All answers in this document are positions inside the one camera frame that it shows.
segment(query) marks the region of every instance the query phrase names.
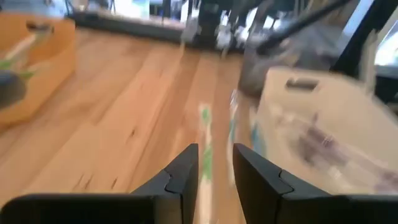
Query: wooden crate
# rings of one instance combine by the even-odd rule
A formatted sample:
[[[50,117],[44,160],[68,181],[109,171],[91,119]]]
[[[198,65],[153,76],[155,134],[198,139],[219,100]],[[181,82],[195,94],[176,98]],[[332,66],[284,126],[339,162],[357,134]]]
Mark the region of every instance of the wooden crate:
[[[51,24],[54,32],[27,53],[24,66],[41,66],[25,82],[25,97],[0,110],[0,126],[29,119],[75,69],[75,23],[71,20],[2,12],[0,52],[4,54],[31,35],[27,22]]]
[[[287,87],[288,82],[300,80],[316,83],[316,86],[313,90]],[[257,121],[266,145],[262,155],[331,194],[377,193],[374,185],[368,184],[372,182],[371,175],[366,180],[368,182],[364,181],[367,184],[351,185],[346,181],[351,176],[344,176],[345,181],[342,181],[344,178],[339,179],[334,168],[327,173],[304,162],[303,157],[299,156],[297,142],[291,139],[297,138],[299,135],[295,136],[295,133],[300,133],[305,128],[294,129],[290,125],[291,131],[286,132],[286,124],[283,124],[294,119],[306,122],[308,127],[322,130],[323,135],[329,141],[333,140],[335,147],[344,152],[351,164],[355,162],[356,167],[372,167],[372,173],[398,172],[398,122],[385,105],[366,93],[360,82],[330,72],[271,68],[267,73],[257,112]],[[361,170],[362,167],[349,171]],[[340,169],[340,176],[347,174],[344,173],[347,172],[344,168]],[[368,178],[364,173],[367,174],[368,171],[358,174],[352,172],[350,175],[359,175],[363,181],[364,177]]]

